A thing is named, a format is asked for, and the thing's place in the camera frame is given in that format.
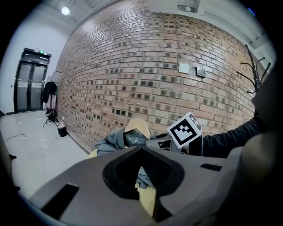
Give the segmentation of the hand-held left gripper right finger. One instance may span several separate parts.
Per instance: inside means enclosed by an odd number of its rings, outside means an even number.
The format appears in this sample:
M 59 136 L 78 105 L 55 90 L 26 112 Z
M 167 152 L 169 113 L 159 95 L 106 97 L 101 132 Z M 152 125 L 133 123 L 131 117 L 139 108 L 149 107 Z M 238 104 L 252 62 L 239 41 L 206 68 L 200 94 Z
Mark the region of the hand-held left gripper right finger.
M 185 171 L 184 180 L 160 203 L 171 214 L 164 223 L 214 223 L 235 178 L 242 148 L 233 149 L 228 158 L 209 158 L 166 152 Z

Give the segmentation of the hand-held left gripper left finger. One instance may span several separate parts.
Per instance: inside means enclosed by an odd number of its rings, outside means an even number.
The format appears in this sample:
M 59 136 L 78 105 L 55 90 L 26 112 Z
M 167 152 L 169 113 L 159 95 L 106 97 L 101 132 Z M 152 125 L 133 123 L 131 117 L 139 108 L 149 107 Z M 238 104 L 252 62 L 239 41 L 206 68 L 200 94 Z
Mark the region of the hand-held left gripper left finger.
M 129 151 L 128 148 L 76 163 L 44 184 L 30 202 L 42 210 L 65 185 L 73 185 L 78 191 L 59 217 L 61 223 L 153 223 L 139 200 L 117 196 L 103 181 L 104 166 Z

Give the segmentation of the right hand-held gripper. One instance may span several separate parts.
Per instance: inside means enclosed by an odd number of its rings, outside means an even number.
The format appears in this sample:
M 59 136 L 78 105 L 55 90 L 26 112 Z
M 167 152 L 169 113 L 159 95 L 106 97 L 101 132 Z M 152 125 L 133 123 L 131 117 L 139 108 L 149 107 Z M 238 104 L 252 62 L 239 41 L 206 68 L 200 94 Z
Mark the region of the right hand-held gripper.
M 188 112 L 169 126 L 167 133 L 149 139 L 145 143 L 149 147 L 189 154 L 189 151 L 203 148 L 202 126 L 192 112 Z

